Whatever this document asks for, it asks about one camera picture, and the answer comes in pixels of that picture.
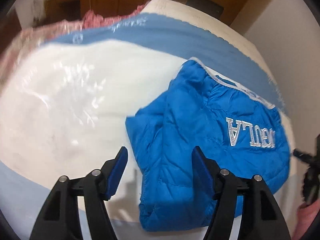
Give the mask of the blue puffer jacket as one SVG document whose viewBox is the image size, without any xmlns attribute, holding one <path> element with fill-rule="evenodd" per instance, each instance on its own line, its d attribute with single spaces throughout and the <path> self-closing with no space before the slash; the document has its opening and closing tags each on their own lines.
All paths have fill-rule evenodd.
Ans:
<svg viewBox="0 0 320 240">
<path fill-rule="evenodd" d="M 290 148 L 276 107 L 186 61 L 169 88 L 125 121 L 142 172 L 140 223 L 146 231 L 208 226 L 217 202 L 192 165 L 192 151 L 234 175 L 258 174 L 272 193 L 285 183 Z"/>
</svg>

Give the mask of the white and blue bed sheet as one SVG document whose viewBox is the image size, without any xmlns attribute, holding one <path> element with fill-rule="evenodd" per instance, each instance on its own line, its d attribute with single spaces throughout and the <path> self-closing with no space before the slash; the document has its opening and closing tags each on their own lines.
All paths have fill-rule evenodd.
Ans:
<svg viewBox="0 0 320 240">
<path fill-rule="evenodd" d="M 74 31 L 40 45 L 1 92 L 1 211 L 31 236 L 60 175 L 76 178 L 130 147 L 125 119 L 169 87 L 195 57 L 210 75 L 277 108 L 290 148 L 291 121 L 256 46 L 219 20 L 171 0 L 151 0 L 109 27 Z"/>
</svg>

